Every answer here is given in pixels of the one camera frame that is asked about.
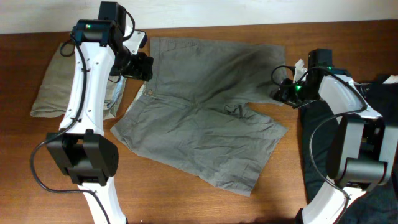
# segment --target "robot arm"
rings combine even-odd
[[[339,122],[327,155],[328,177],[323,177],[325,183],[315,198],[296,216],[297,223],[334,223],[357,198],[388,181],[398,145],[398,127],[386,124],[368,105],[346,70],[333,67],[331,50],[310,52],[308,64],[308,70],[300,61],[288,67],[295,72],[295,82],[285,79],[277,83],[280,88],[274,98],[293,108],[323,100],[335,115],[330,119]]]
[[[85,190],[95,223],[127,222],[114,186],[118,149],[104,138],[103,104],[108,78],[152,78],[153,58],[138,52],[147,41],[146,33],[128,27],[126,33],[132,33],[123,37],[126,14],[134,25],[125,8],[116,2],[102,2],[97,20],[79,20],[73,28],[75,76],[67,112],[60,124],[60,130],[68,131],[55,139],[57,133],[47,135],[51,139],[47,149],[62,173]],[[74,119],[77,122],[69,127]]]

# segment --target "black cloth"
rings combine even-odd
[[[382,114],[386,123],[398,123],[398,84],[372,83],[363,85],[359,91],[367,102]],[[318,124],[332,116],[328,105],[317,101],[301,109],[300,119],[303,126],[304,182],[311,201],[323,184],[313,168],[309,154],[309,141]],[[338,123],[329,121],[320,127],[313,139],[313,156],[324,176],[326,176],[326,155],[336,133]],[[377,186],[363,197],[357,199],[346,211],[339,223],[398,223],[397,166],[386,185]]]

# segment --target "gray shorts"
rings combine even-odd
[[[112,133],[139,156],[249,196],[287,129],[246,103],[279,104],[271,71],[284,48],[152,38],[150,52],[154,76]]]

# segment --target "white tag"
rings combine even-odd
[[[383,84],[394,84],[398,83],[398,75],[391,75]]]
[[[296,66],[296,69],[295,69],[295,74],[293,77],[293,82],[297,82],[297,80],[299,80],[304,75],[304,73],[308,70],[308,69],[304,68],[304,60],[303,59],[298,60],[298,62],[295,64],[295,66]]]

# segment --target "wooden table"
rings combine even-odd
[[[316,48],[333,49],[333,63],[357,81],[397,74],[398,21],[275,24],[261,26],[149,29],[149,37],[196,37],[285,46],[287,64]],[[66,32],[0,35],[0,223],[92,223],[82,194],[51,194],[29,170],[29,155],[59,118],[33,118],[29,111],[45,69]],[[239,223],[292,219],[307,204],[300,159],[299,112],[288,106],[251,105],[289,128],[250,197],[212,187],[159,162],[138,157],[109,132],[142,82],[128,80],[117,118],[105,121],[105,136],[119,148],[116,188],[130,223]],[[36,157],[47,185],[75,189],[46,149]]]

